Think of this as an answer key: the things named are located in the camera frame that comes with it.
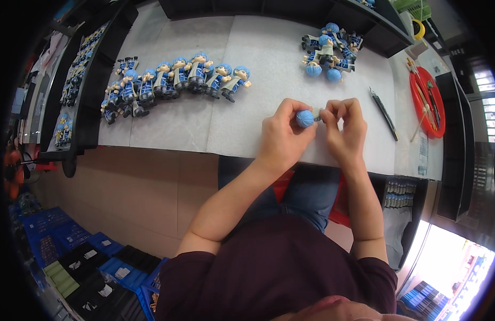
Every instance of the green basket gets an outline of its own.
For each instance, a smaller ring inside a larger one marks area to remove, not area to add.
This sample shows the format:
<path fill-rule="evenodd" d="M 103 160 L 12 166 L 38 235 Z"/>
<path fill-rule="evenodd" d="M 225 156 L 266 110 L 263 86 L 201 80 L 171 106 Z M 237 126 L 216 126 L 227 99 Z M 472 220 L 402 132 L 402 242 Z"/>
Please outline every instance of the green basket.
<path fill-rule="evenodd" d="M 424 21 L 431 18 L 431 8 L 426 0 L 396 0 L 392 3 L 399 13 L 408 11 L 415 19 Z"/>

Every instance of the blue jeans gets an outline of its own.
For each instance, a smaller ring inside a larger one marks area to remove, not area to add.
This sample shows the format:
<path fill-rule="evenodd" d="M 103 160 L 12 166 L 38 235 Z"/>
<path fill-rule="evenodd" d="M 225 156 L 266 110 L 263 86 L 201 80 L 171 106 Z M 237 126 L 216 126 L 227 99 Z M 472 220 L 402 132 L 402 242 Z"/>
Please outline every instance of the blue jeans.
<path fill-rule="evenodd" d="M 219 189 L 236 178 L 252 161 L 248 158 L 219 156 Z M 247 222 L 278 213 L 300 216 L 324 233 L 340 177 L 341 170 L 335 167 L 297 164 L 281 204 L 276 201 L 272 185 L 269 186 L 253 201 L 227 239 Z"/>

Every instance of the shelf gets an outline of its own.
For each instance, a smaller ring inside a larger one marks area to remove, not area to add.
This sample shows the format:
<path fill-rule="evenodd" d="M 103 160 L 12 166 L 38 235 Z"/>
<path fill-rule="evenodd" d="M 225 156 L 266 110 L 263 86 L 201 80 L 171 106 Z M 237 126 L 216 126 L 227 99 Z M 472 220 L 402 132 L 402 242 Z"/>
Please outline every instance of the shelf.
<path fill-rule="evenodd" d="M 363 34 L 364 46 L 386 58 L 413 44 L 396 9 L 387 0 L 375 0 L 374 10 L 356 0 L 311 0 L 306 3 L 281 0 L 182 0 L 177 5 L 171 0 L 159 2 L 169 19 L 256 15 L 282 18 L 318 29 L 328 22 L 334 22 L 347 32 Z"/>

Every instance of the figurine head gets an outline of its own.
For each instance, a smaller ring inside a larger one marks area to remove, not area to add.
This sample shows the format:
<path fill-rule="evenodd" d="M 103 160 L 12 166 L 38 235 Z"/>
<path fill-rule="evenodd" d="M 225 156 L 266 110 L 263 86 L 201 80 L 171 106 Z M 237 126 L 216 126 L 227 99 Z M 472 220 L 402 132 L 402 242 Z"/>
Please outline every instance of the figurine head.
<path fill-rule="evenodd" d="M 157 66 L 158 72 L 170 72 L 171 71 L 171 63 L 164 61 Z"/>
<path fill-rule="evenodd" d="M 123 78 L 123 81 L 126 83 L 125 79 L 127 81 L 132 81 L 132 80 L 137 80 L 137 78 L 139 77 L 139 75 L 137 74 L 137 72 L 133 69 L 131 70 L 128 70 L 124 73 L 124 78 Z"/>
<path fill-rule="evenodd" d="M 317 77 L 322 72 L 322 67 L 315 61 L 310 61 L 307 66 L 307 74 L 312 77 Z"/>
<path fill-rule="evenodd" d="M 330 70 L 328 70 L 328 72 L 326 73 L 326 77 L 328 77 L 328 79 L 334 83 L 338 83 L 342 80 L 341 72 L 335 68 L 331 68 Z"/>
<path fill-rule="evenodd" d="M 338 32 L 340 29 L 337 24 L 334 24 L 333 22 L 328 22 L 326 24 L 326 30 L 331 32 Z"/>
<path fill-rule="evenodd" d="M 207 61 L 208 61 L 208 56 L 203 51 L 200 51 L 197 54 L 195 54 L 191 60 L 191 62 L 193 63 L 205 63 Z"/>
<path fill-rule="evenodd" d="M 244 81 L 248 80 L 248 78 L 251 76 L 251 72 L 249 71 L 249 69 L 244 66 L 238 66 L 237 68 L 235 68 L 233 73 L 239 76 L 240 79 Z"/>
<path fill-rule="evenodd" d="M 154 70 L 154 69 L 151 69 L 151 68 L 148 68 L 144 71 L 144 75 L 142 77 L 142 81 L 148 81 L 148 80 L 151 80 L 153 78 L 155 78 L 155 76 L 157 75 L 157 71 Z"/>
<path fill-rule="evenodd" d="M 231 66 L 229 64 L 222 63 L 217 65 L 215 71 L 221 76 L 228 76 L 231 75 Z"/>
<path fill-rule="evenodd" d="M 328 35 L 321 35 L 319 37 L 319 45 L 324 46 L 327 44 L 333 45 L 333 39 Z"/>
<path fill-rule="evenodd" d="M 178 57 L 174 59 L 172 69 L 174 70 L 176 68 L 183 68 L 185 67 L 186 64 L 187 64 L 187 59 L 185 59 L 184 57 Z"/>

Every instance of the dark red t-shirt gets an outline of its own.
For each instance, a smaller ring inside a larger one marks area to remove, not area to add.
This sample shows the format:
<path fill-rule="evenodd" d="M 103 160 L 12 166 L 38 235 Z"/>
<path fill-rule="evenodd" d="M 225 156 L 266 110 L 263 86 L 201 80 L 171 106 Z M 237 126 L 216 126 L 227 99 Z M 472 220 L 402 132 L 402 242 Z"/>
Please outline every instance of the dark red t-shirt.
<path fill-rule="evenodd" d="M 157 320 L 270 320 L 325 296 L 395 313 L 397 276 L 356 260 L 309 222 L 278 214 L 246 224 L 217 255 L 188 252 L 160 271 Z"/>

